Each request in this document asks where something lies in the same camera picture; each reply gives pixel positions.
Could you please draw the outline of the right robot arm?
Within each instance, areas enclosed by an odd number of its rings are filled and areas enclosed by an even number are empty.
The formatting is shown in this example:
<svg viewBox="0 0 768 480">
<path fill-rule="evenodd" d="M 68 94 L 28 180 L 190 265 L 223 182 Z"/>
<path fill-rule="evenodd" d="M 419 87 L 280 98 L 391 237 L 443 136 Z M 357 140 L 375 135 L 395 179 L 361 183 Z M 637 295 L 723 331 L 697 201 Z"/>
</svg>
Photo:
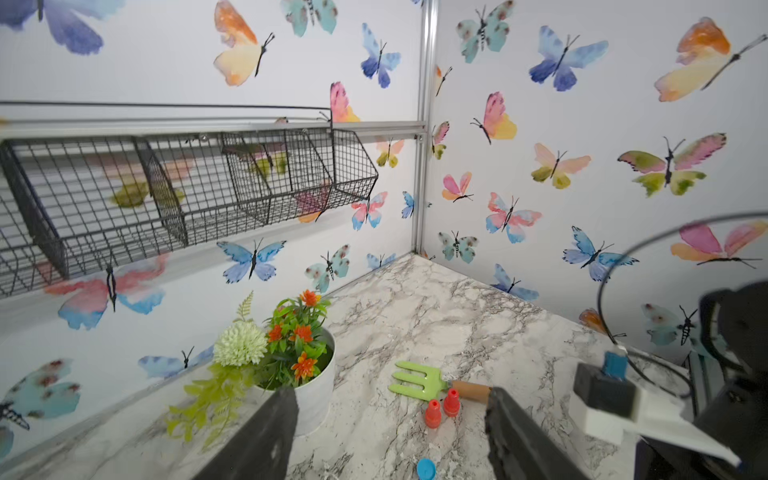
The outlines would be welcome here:
<svg viewBox="0 0 768 480">
<path fill-rule="evenodd" d="M 736 253 L 762 235 L 767 235 L 767 209 L 712 216 L 688 222 L 641 241 L 621 254 L 608 267 L 597 293 L 597 311 L 606 334 L 617 342 L 605 321 L 602 298 L 614 270 L 636 251 L 677 233 L 685 247 L 715 246 L 710 224 L 751 219 L 735 227 L 721 250 L 691 254 L 697 265 L 740 263 L 755 270 L 753 263 L 767 262 L 767 253 L 747 259 Z M 699 322 L 699 350 L 689 354 L 688 366 L 694 374 L 686 380 L 689 393 L 670 393 L 639 370 L 628 365 L 652 386 L 679 399 L 693 398 L 693 426 L 708 438 L 719 441 L 737 455 L 738 465 L 714 453 L 694 451 L 693 447 L 672 443 L 671 434 L 662 439 L 644 435 L 637 447 L 635 479 L 767 479 L 767 273 L 759 281 L 739 288 L 705 292 L 696 307 Z"/>
</svg>

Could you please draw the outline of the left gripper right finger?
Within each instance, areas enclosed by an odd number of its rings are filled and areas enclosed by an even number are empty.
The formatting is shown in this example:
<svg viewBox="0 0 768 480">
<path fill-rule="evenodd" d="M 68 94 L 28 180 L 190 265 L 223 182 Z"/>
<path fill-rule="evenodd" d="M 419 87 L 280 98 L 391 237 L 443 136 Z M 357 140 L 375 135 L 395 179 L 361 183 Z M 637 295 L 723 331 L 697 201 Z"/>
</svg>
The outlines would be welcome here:
<svg viewBox="0 0 768 480">
<path fill-rule="evenodd" d="M 528 413 L 502 388 L 490 389 L 485 433 L 499 480 L 587 480 Z"/>
</svg>

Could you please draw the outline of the red stamp cap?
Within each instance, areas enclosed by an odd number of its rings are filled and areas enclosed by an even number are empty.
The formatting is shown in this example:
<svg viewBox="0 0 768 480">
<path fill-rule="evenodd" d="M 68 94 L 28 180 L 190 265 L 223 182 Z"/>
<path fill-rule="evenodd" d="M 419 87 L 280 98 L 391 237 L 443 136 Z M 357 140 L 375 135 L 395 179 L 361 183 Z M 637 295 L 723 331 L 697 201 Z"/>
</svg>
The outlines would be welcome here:
<svg viewBox="0 0 768 480">
<path fill-rule="evenodd" d="M 437 399 L 428 402 L 424 413 L 424 422 L 429 429 L 437 429 L 441 425 L 441 404 Z"/>
</svg>

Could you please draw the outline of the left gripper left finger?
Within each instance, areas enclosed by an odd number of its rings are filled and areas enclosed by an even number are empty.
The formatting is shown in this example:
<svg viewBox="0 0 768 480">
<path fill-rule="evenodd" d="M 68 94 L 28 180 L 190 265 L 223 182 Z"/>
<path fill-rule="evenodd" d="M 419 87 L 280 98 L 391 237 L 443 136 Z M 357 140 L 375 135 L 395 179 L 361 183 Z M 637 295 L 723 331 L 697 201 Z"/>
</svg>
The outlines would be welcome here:
<svg viewBox="0 0 768 480">
<path fill-rule="evenodd" d="M 275 391 L 193 479 L 285 479 L 298 413 L 293 388 Z"/>
</svg>

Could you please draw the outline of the red stamp white base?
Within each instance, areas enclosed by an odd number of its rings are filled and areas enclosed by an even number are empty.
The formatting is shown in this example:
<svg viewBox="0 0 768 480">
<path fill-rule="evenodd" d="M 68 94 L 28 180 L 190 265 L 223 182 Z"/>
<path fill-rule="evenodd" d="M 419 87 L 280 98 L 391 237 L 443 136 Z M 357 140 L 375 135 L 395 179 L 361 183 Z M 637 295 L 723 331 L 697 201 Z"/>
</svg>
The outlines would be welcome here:
<svg viewBox="0 0 768 480">
<path fill-rule="evenodd" d="M 459 392 L 455 388 L 450 388 L 443 399 L 443 411 L 451 418 L 457 417 L 461 410 L 461 401 Z"/>
</svg>

